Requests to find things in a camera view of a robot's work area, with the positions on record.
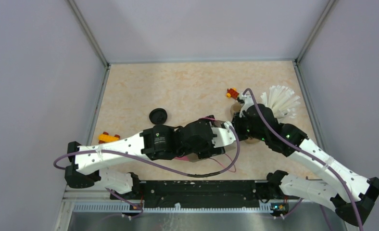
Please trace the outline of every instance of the white brush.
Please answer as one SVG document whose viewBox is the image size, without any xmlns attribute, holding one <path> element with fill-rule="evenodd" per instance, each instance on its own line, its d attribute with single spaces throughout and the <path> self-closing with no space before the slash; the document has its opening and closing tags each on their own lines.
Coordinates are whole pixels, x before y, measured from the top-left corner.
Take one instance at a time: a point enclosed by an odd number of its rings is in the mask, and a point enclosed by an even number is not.
<svg viewBox="0 0 379 231">
<path fill-rule="evenodd" d="M 273 115 L 277 119 L 285 117 L 295 118 L 295 107 L 300 104 L 299 96 L 294 96 L 294 91 L 286 86 L 272 86 L 269 88 L 269 97 L 266 92 L 260 96 L 262 103 L 272 109 Z"/>
</svg>

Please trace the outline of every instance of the beige tabletop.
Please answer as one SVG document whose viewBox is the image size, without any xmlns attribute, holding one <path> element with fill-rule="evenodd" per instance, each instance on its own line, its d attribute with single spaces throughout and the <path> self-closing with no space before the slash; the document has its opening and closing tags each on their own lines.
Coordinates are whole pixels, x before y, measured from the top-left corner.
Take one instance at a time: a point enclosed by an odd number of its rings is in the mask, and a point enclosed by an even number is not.
<svg viewBox="0 0 379 231">
<path fill-rule="evenodd" d="M 235 101 L 226 98 L 227 88 L 237 88 L 239 92 L 251 88 L 259 102 L 260 95 L 273 85 L 290 87 L 301 97 L 296 118 L 286 118 L 283 123 L 296 125 L 315 140 L 292 62 L 271 61 L 112 65 L 92 144 L 98 143 L 97 137 L 104 131 L 124 138 L 151 128 L 149 113 L 158 107 L 167 111 L 165 124 L 170 126 L 185 125 L 208 115 L 230 121 L 230 107 Z M 231 150 L 227 154 L 234 157 L 235 152 Z M 225 166 L 230 163 L 225 155 L 215 159 Z M 156 163 L 191 174 L 222 169 L 210 159 L 196 163 L 182 160 L 157 160 Z M 318 179 L 301 164 L 271 151 L 263 142 L 246 144 L 242 141 L 235 165 L 236 173 L 225 172 L 208 179 L 264 180 L 269 172 L 278 169 Z M 141 180 L 195 180 L 138 161 L 112 168 L 134 172 Z"/>
</svg>

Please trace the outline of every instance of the black cap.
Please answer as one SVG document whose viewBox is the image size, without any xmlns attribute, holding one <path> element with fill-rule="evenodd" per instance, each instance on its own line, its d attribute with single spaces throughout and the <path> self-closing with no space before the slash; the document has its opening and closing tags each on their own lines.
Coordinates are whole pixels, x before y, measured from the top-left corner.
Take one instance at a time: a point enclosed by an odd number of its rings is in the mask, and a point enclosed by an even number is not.
<svg viewBox="0 0 379 231">
<path fill-rule="evenodd" d="M 167 112 L 163 108 L 156 108 L 150 112 L 149 118 L 153 124 L 163 124 L 167 121 Z"/>
</svg>

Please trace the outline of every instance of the red and yellow toy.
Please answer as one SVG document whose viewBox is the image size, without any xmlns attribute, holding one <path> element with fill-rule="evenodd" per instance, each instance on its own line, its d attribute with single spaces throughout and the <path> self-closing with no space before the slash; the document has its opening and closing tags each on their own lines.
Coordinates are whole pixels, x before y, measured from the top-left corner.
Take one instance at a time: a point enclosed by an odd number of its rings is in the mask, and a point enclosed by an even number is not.
<svg viewBox="0 0 379 231">
<path fill-rule="evenodd" d="M 98 137 L 99 143 L 110 143 L 113 141 L 118 141 L 120 139 L 119 135 L 109 136 L 107 132 L 103 132 L 103 134 L 100 134 Z"/>
<path fill-rule="evenodd" d="M 230 88 L 227 90 L 227 98 L 234 98 L 234 99 L 237 99 L 238 98 L 238 95 L 239 93 L 236 91 L 236 88 Z"/>
</svg>

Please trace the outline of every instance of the white wall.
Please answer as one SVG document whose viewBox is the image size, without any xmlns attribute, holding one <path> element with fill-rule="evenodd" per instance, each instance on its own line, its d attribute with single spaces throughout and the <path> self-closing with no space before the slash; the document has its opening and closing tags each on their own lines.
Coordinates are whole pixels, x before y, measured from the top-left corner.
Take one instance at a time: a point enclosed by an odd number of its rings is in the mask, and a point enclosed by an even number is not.
<svg viewBox="0 0 379 231">
<path fill-rule="evenodd" d="M 76 0 L 111 63 L 293 59 L 328 0 Z"/>
<path fill-rule="evenodd" d="M 0 0 L 0 231 L 52 230 L 103 75 L 64 0 Z"/>
<path fill-rule="evenodd" d="M 379 1 L 339 1 L 302 72 L 328 152 L 379 177 Z M 379 230 L 379 199 L 365 229 Z"/>
</svg>

